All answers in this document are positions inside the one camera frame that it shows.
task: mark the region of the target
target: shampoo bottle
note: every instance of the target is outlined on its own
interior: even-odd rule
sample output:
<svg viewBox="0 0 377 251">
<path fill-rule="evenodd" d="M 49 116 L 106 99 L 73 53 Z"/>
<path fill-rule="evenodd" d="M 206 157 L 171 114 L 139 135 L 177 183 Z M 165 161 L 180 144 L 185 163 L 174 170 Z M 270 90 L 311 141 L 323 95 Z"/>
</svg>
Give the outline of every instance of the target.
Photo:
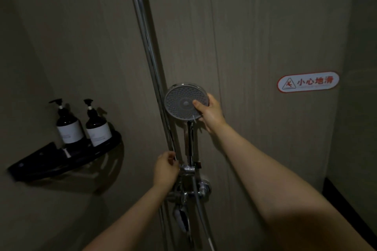
<svg viewBox="0 0 377 251">
<path fill-rule="evenodd" d="M 73 116 L 68 109 L 62 106 L 61 98 L 51 100 L 49 103 L 55 102 L 58 106 L 59 119 L 56 122 L 60 136 L 67 147 L 75 146 L 84 138 L 79 120 Z"/>
<path fill-rule="evenodd" d="M 106 119 L 99 116 L 97 111 L 92 107 L 92 99 L 84 99 L 84 102 L 88 106 L 87 114 L 89 120 L 86 123 L 86 130 L 91 138 L 93 146 L 109 140 L 111 138 L 111 131 Z"/>
</svg>

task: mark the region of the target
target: hand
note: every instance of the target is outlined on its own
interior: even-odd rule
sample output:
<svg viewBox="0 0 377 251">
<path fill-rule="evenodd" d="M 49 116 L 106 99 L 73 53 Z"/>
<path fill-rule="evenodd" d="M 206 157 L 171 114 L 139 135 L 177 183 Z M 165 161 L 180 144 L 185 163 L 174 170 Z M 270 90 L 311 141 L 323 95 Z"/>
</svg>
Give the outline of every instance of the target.
<svg viewBox="0 0 377 251">
<path fill-rule="evenodd" d="M 166 151 L 160 155 L 155 164 L 153 185 L 170 190 L 179 173 L 179 162 L 174 160 L 175 152 Z"/>
<path fill-rule="evenodd" d="M 208 94 L 208 98 L 210 99 L 209 106 L 205 106 L 197 100 L 194 100 L 192 104 L 202 113 L 203 117 L 199 120 L 204 122 L 206 130 L 209 133 L 217 133 L 217 130 L 226 124 L 226 121 L 220 103 L 211 94 Z"/>
</svg>

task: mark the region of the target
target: person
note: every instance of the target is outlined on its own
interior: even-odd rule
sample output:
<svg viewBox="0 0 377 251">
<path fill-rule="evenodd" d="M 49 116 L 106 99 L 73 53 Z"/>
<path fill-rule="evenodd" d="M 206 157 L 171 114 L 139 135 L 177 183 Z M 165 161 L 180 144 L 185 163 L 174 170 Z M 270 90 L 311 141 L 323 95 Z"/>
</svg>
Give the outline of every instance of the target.
<svg viewBox="0 0 377 251">
<path fill-rule="evenodd" d="M 372 247 L 312 186 L 234 131 L 220 104 L 194 100 L 206 130 L 217 137 L 247 193 L 284 250 L 362 250 Z M 173 152 L 157 160 L 153 187 L 84 251 L 132 250 L 171 190 L 179 172 Z"/>
</svg>

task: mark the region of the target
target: person's left hand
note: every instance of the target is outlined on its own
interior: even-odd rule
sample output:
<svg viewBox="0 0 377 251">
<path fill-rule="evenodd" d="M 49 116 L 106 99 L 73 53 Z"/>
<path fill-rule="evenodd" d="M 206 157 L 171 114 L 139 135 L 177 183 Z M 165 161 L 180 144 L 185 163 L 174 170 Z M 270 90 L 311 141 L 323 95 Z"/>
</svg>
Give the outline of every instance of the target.
<svg viewBox="0 0 377 251">
<path fill-rule="evenodd" d="M 174 160 L 175 152 L 166 151 L 160 155 L 155 165 L 154 186 L 161 186 L 170 190 L 179 173 L 179 162 Z"/>
</svg>

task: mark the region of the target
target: soap dispenser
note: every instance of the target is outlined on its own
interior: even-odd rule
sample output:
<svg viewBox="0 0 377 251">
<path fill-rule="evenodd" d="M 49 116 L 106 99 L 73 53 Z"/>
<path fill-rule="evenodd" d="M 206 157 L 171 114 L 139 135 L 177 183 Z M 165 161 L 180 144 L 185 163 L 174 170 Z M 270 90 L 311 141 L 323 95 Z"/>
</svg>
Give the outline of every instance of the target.
<svg viewBox="0 0 377 251">
<path fill-rule="evenodd" d="M 111 131 L 106 119 L 99 116 L 97 111 L 92 107 L 92 99 L 84 99 L 85 104 L 88 106 L 87 114 L 89 120 L 86 123 L 86 130 L 91 138 L 93 146 L 109 140 L 111 138 Z"/>
<path fill-rule="evenodd" d="M 67 147 L 75 146 L 84 138 L 80 122 L 68 109 L 62 106 L 63 100 L 61 98 L 51 100 L 49 103 L 54 102 L 59 106 L 58 114 L 60 117 L 56 122 L 56 126 L 60 136 Z"/>
</svg>

